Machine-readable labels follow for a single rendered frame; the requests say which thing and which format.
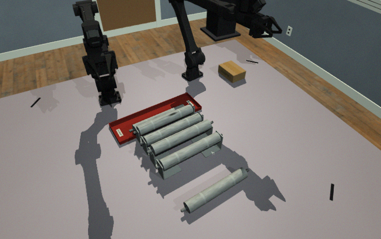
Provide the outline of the brown cardboard box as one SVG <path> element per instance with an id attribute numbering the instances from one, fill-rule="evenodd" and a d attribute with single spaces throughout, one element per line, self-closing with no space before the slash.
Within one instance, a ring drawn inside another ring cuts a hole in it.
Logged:
<path id="1" fill-rule="evenodd" d="M 244 79 L 246 75 L 246 71 L 233 61 L 219 64 L 218 72 L 232 83 Z"/>

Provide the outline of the red scrap tray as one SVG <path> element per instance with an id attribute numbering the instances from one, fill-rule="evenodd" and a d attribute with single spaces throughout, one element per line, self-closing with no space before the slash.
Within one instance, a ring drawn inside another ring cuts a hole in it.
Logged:
<path id="1" fill-rule="evenodd" d="M 195 112 L 201 110 L 201 106 L 188 94 L 184 93 L 177 97 L 171 98 L 139 112 L 133 113 L 121 119 L 118 119 L 114 122 L 109 123 L 109 126 L 114 133 L 119 144 L 126 143 L 132 139 L 136 138 L 136 135 L 132 132 L 129 132 L 132 129 L 132 125 L 145 120 L 149 117 L 167 111 L 171 108 L 184 104 L 184 106 L 189 105 L 195 106 Z"/>

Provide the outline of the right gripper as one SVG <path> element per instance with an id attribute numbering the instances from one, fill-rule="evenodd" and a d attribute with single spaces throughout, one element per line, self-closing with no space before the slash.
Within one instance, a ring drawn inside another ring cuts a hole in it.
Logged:
<path id="1" fill-rule="evenodd" d="M 113 59 L 112 59 L 113 58 Z M 109 74 L 110 79 L 118 69 L 115 52 L 107 51 L 82 57 L 87 75 L 91 74 L 92 78 L 100 81 L 100 75 Z M 112 63 L 112 64 L 111 64 Z"/>

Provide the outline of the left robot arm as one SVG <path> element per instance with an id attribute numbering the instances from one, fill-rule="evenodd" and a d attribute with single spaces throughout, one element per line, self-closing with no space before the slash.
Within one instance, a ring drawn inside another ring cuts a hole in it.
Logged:
<path id="1" fill-rule="evenodd" d="M 215 13 L 217 16 L 221 17 L 221 19 L 225 21 L 236 21 L 236 23 L 242 26 L 244 26 L 244 23 L 250 25 L 251 20 L 263 17 L 264 14 L 259 13 L 259 11 L 266 4 L 265 0 L 237 0 L 236 4 L 230 4 L 220 0 L 168 1 L 173 6 L 184 39 L 186 47 L 186 52 L 184 53 L 184 55 L 187 68 L 186 72 L 182 73 L 182 77 L 184 77 L 188 81 L 192 81 L 203 76 L 203 72 L 199 70 L 197 65 L 203 65 L 206 58 L 204 53 L 201 51 L 201 48 L 197 47 L 194 41 L 192 30 L 184 6 L 184 1 L 189 1 L 206 10 L 209 10 Z M 195 53 L 192 54 L 192 52 Z"/>

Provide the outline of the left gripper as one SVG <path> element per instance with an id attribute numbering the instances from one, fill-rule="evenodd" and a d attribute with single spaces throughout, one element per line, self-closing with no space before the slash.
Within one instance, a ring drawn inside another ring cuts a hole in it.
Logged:
<path id="1" fill-rule="evenodd" d="M 272 30 L 272 24 L 279 30 Z M 271 38 L 273 34 L 281 34 L 282 29 L 277 24 L 276 20 L 272 16 L 265 15 L 260 18 L 253 19 L 251 24 L 248 25 L 244 23 L 244 26 L 249 30 L 249 35 L 253 38 Z M 251 27 L 250 27 L 251 26 Z M 254 28 L 254 29 L 253 29 Z M 264 32 L 268 33 L 268 35 L 262 35 Z"/>

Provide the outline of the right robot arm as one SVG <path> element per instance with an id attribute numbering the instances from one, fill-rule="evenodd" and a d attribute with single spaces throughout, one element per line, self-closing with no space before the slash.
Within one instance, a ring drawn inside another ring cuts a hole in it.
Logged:
<path id="1" fill-rule="evenodd" d="M 80 16 L 83 21 L 81 27 L 84 35 L 83 44 L 87 55 L 107 52 L 109 46 L 107 35 L 102 34 L 100 24 L 94 17 L 95 13 L 99 12 L 96 1 L 79 1 L 72 6 L 75 16 Z M 101 106 L 122 101 L 119 91 L 114 89 L 117 88 L 114 75 L 111 79 L 109 75 L 100 77 L 100 81 L 95 79 L 95 83 L 98 92 L 101 92 L 101 95 L 99 95 Z"/>

